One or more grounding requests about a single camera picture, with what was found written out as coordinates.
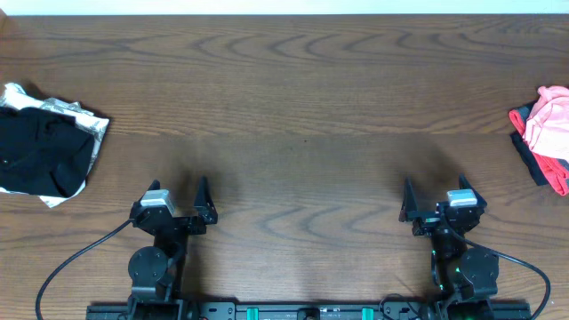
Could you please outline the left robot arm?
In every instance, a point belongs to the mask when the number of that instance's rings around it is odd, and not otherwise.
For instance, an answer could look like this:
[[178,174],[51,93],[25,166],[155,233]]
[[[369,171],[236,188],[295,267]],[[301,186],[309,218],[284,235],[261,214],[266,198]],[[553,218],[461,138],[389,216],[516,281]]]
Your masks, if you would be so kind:
[[181,297],[183,270],[188,256],[188,238],[206,233],[218,222],[206,177],[199,180],[194,201],[196,214],[175,216],[169,190],[152,182],[132,205],[129,218],[134,227],[154,237],[154,243],[130,258],[128,273],[132,293],[128,300],[129,319],[199,319],[199,305]]

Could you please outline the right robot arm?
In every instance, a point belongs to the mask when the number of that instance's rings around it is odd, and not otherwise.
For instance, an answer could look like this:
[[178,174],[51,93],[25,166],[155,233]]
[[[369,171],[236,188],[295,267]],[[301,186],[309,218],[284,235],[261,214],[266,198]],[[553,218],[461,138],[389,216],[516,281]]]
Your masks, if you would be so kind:
[[497,293],[499,258],[487,249],[468,245],[465,234],[476,227],[487,202],[459,176],[459,188],[433,211],[419,207],[410,179],[405,180],[401,222],[413,224],[414,236],[432,245],[431,275],[440,294],[421,306],[421,319],[493,319],[489,298]]

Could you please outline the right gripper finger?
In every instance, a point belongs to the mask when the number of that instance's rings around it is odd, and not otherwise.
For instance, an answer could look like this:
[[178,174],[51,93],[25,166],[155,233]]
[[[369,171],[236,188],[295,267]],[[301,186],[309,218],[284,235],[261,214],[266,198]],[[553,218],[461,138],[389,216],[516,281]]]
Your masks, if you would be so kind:
[[487,206],[487,202],[484,200],[484,198],[475,190],[475,188],[470,184],[470,182],[468,181],[468,179],[466,178],[466,176],[461,173],[459,175],[459,188],[460,189],[469,189],[472,191],[472,193],[474,194],[474,196],[477,199],[477,206],[480,207],[486,207]]
[[419,216],[419,209],[413,191],[413,185],[409,178],[405,179],[403,202],[401,205],[399,218],[400,222],[410,222]]

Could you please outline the pink printed shirt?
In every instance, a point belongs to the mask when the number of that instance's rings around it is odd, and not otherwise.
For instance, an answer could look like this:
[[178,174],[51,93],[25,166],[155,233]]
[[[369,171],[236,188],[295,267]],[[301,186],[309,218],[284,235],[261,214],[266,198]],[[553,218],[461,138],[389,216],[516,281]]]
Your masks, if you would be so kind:
[[537,155],[568,160],[568,89],[542,86],[538,94],[523,139]]

